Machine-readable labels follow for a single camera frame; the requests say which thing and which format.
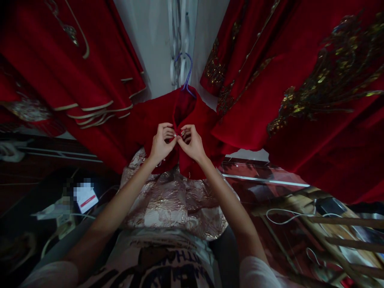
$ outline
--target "white sleeve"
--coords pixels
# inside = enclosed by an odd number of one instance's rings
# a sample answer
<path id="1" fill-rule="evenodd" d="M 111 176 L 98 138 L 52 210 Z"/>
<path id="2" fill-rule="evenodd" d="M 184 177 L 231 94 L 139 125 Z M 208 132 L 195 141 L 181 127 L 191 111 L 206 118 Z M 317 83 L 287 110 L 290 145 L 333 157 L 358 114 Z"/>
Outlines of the white sleeve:
<path id="1" fill-rule="evenodd" d="M 68 261 L 53 262 L 30 274 L 19 288 L 76 288 L 78 270 Z"/>
<path id="2" fill-rule="evenodd" d="M 257 257 L 248 256 L 240 263 L 240 288 L 282 288 L 273 270 Z"/>

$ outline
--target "wrist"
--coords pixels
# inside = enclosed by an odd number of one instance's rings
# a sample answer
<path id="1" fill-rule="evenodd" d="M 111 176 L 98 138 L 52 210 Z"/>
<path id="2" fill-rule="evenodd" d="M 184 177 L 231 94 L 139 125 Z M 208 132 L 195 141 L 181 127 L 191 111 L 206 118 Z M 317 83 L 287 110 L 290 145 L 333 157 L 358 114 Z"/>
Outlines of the wrist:
<path id="1" fill-rule="evenodd" d="M 151 166 L 154 169 L 160 163 L 160 161 L 161 160 L 157 160 L 155 157 L 149 156 L 145 163 L 147 163 L 147 165 Z"/>
<path id="2" fill-rule="evenodd" d="M 208 158 L 207 155 L 203 155 L 202 157 L 196 159 L 196 162 L 199 164 L 200 167 L 208 165 L 211 160 Z"/>

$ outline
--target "white t-shirt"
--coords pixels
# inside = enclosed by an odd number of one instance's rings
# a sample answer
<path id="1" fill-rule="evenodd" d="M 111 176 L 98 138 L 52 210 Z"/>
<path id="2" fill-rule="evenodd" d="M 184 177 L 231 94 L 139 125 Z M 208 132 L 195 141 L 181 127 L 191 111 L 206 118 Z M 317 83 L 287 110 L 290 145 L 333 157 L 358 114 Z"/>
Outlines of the white t-shirt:
<path id="1" fill-rule="evenodd" d="M 240 264 L 241 287 L 282 287 L 275 273 L 256 257 Z M 50 263 L 33 272 L 20 287 L 215 287 L 221 288 L 217 263 L 207 242 L 180 230 L 153 233 L 123 231 L 107 264 L 77 285 L 71 262 Z"/>

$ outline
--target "hand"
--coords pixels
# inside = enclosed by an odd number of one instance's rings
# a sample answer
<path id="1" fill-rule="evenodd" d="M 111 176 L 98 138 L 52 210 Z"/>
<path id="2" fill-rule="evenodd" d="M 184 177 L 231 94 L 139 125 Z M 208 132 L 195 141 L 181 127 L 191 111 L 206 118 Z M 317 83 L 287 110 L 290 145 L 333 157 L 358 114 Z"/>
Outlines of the hand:
<path id="1" fill-rule="evenodd" d="M 153 136 L 151 154 L 149 159 L 154 163 L 159 164 L 168 154 L 173 150 L 176 145 L 177 138 L 176 133 L 170 123 L 161 123 L 157 127 L 157 134 Z M 166 143 L 166 139 L 174 138 L 171 142 Z"/>
<path id="2" fill-rule="evenodd" d="M 201 141 L 201 137 L 196 131 L 194 125 L 185 125 L 181 128 L 181 130 L 185 131 L 184 138 L 177 136 L 177 142 L 183 151 L 190 156 L 193 160 L 198 163 L 201 163 L 207 155 L 205 154 L 203 142 Z"/>

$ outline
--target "person's left hand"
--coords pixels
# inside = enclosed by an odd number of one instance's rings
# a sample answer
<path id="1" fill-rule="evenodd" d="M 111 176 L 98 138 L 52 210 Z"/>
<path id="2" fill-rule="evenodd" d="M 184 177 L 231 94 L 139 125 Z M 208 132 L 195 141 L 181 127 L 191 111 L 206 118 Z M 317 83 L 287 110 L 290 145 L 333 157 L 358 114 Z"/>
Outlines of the person's left hand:
<path id="1" fill-rule="evenodd" d="M 171 123 L 161 123 L 157 127 L 157 134 L 153 137 L 151 154 L 149 159 L 152 159 L 156 165 L 160 163 L 173 150 L 177 143 L 176 133 Z M 166 139 L 174 138 L 171 142 L 166 143 Z"/>

